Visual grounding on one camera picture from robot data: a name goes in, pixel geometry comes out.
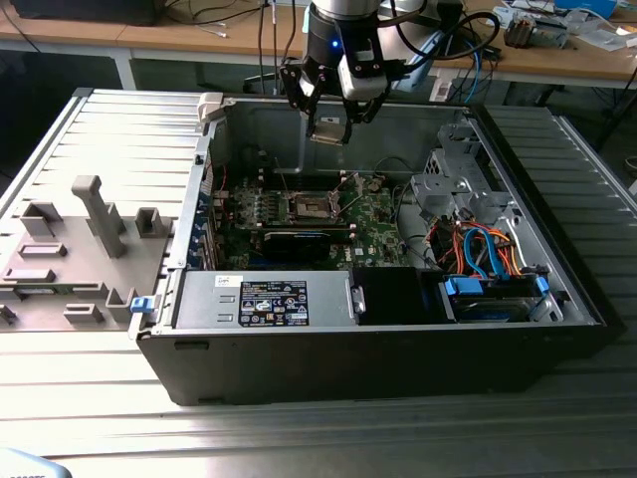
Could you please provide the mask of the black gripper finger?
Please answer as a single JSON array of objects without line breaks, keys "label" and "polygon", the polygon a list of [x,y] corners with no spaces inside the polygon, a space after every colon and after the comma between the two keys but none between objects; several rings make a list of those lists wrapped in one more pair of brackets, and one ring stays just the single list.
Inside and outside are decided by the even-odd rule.
[{"label": "black gripper finger", "polygon": [[324,67],[312,59],[297,61],[286,58],[279,68],[288,102],[307,119],[306,136],[316,129],[316,111],[324,92]]},{"label": "black gripper finger", "polygon": [[366,102],[361,106],[357,101],[342,99],[345,109],[346,121],[344,134],[341,138],[342,144],[348,144],[352,135],[352,126],[359,123],[370,123],[375,118],[385,100],[389,96],[389,89],[386,89],[380,96]]}]

